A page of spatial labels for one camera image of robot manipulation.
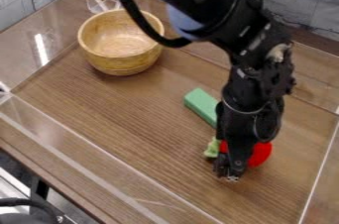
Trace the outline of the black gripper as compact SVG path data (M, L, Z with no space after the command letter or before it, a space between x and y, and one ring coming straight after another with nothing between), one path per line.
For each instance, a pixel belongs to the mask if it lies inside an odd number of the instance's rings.
M256 110L240 109L228 88L223 89L216 106L218 156L214 172L218 178L238 182L250 166L255 144L267 144L276 137L282 126L284 100L268 100Z

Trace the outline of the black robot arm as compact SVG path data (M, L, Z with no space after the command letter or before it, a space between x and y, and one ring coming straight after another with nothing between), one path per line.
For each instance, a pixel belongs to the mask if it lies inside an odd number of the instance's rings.
M160 45L182 48L208 42L230 56L231 73L216 105L219 150L216 176L239 179L255 145L276 137L283 97L295 85L292 41L263 6L263 0L163 0L179 37L164 38L142 15L135 0L120 0L143 33Z

